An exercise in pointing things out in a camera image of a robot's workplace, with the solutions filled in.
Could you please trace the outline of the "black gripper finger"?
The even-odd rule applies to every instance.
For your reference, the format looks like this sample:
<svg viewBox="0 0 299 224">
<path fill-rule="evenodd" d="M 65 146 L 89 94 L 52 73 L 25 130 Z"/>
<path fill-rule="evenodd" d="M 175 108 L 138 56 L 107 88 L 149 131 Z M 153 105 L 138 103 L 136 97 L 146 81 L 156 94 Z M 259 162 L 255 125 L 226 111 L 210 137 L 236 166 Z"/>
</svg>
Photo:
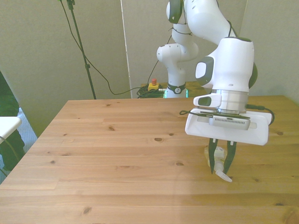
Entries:
<svg viewBox="0 0 299 224">
<path fill-rule="evenodd" d="M 234 141 L 227 141 L 227 156 L 226 156 L 226 159 L 224 161 L 224 170 L 223 172 L 225 174 L 227 174 L 232 162 L 233 162 L 233 159 L 235 157 L 235 152 L 236 152 L 236 142 Z"/>
<path fill-rule="evenodd" d="M 218 144 L 218 139 L 215 139 L 215 138 L 209 139 L 208 156 L 209 156 L 209 161 L 210 161 L 211 173 L 214 172 L 214 166 L 215 166 L 214 153 L 217 148 L 217 144 Z"/>
</svg>

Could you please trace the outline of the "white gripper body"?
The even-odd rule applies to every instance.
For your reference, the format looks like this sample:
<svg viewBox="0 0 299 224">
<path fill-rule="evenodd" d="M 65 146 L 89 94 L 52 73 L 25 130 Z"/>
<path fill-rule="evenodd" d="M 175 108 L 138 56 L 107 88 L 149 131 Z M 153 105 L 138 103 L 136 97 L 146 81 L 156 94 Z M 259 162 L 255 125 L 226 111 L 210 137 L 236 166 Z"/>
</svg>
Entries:
<svg viewBox="0 0 299 224">
<path fill-rule="evenodd" d="M 265 145 L 271 120 L 272 115 L 265 112 L 219 114 L 212 110 L 194 108 L 188 114 L 185 132 L 199 137 Z"/>
</svg>

